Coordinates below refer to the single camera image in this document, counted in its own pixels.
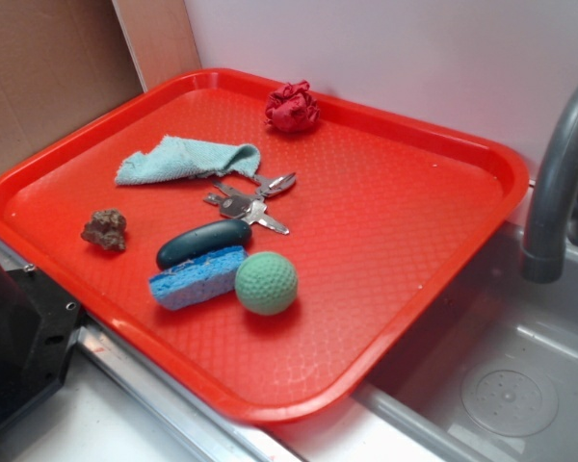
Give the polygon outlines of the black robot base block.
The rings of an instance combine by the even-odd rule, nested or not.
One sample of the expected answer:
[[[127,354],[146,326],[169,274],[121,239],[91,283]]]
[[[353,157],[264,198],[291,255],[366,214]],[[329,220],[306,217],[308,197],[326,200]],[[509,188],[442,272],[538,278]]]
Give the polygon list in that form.
[[[82,316],[42,270],[0,264],[0,432],[62,388]]]

